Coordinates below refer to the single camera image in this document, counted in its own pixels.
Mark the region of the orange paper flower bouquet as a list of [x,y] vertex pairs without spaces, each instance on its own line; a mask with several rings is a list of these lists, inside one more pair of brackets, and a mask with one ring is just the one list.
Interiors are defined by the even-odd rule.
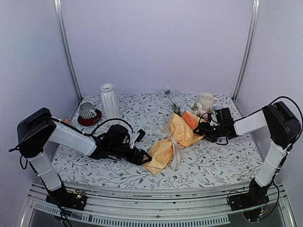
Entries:
[[[163,95],[171,102],[173,113],[168,121],[168,126],[173,137],[178,142],[179,149],[189,147],[190,145],[198,142],[204,136],[198,136],[193,133],[193,129],[198,126],[199,119],[204,114],[205,119],[202,118],[202,122],[207,121],[207,114],[214,111],[213,106],[209,112],[202,109],[202,105],[199,102],[186,104],[179,99],[173,99],[172,88],[165,86],[162,89]],[[164,169],[167,164],[171,164],[171,149],[168,139],[162,139],[155,142],[148,154],[152,157],[152,161],[143,165],[153,175],[159,173]]]

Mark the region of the white printed ribbon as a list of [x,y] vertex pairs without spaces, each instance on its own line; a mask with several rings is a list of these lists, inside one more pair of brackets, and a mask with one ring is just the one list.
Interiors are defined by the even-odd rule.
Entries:
[[165,126],[163,124],[154,123],[152,132],[155,136],[157,136],[160,139],[168,139],[170,142],[170,149],[172,152],[171,155],[171,164],[170,168],[173,171],[176,171],[181,162],[181,154],[178,147],[177,140],[173,137],[172,133],[170,132],[168,126]]

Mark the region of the white ribbed ceramic vase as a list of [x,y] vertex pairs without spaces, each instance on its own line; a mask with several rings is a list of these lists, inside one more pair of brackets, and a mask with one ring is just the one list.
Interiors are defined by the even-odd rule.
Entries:
[[106,83],[100,86],[102,104],[105,111],[106,119],[120,118],[116,94],[113,90],[113,84]]

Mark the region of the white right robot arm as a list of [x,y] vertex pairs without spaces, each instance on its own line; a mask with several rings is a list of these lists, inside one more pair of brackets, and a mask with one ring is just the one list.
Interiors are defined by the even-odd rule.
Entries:
[[228,108],[220,109],[216,111],[216,118],[217,125],[199,121],[193,132],[203,135],[210,142],[216,142],[219,137],[233,139],[261,128],[269,130],[271,142],[267,156],[245,195],[246,204],[255,206],[267,193],[288,153],[301,136],[303,128],[300,120],[282,101],[270,103],[238,120],[231,117]]

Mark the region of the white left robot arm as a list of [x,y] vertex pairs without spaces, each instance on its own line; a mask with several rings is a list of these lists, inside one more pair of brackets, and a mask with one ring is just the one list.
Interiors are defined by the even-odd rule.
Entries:
[[47,142],[69,147],[95,160],[116,157],[137,166],[152,160],[146,151],[135,146],[144,137],[143,130],[134,132],[132,127],[113,124],[107,132],[94,136],[54,118],[47,108],[41,108],[21,121],[17,125],[17,135],[18,144],[14,150],[29,161],[46,188],[52,192],[52,198],[60,205],[70,202],[70,194],[63,189],[59,175],[44,154]]

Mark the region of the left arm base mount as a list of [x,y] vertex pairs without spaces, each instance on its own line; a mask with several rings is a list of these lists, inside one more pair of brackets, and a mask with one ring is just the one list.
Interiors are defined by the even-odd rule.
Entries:
[[46,202],[57,205],[58,207],[66,207],[74,210],[84,211],[87,202],[85,191],[76,189],[73,192],[68,192],[65,186],[54,191],[46,189],[48,195]]

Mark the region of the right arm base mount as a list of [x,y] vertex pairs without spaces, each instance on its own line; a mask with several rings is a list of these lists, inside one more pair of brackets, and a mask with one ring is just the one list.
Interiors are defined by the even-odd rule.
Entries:
[[243,216],[247,221],[259,221],[269,202],[267,196],[268,189],[269,186],[260,187],[257,184],[252,184],[249,186],[249,191],[246,193],[239,192],[238,194],[228,195],[227,203],[230,205],[232,211],[259,206],[257,209],[243,212]]

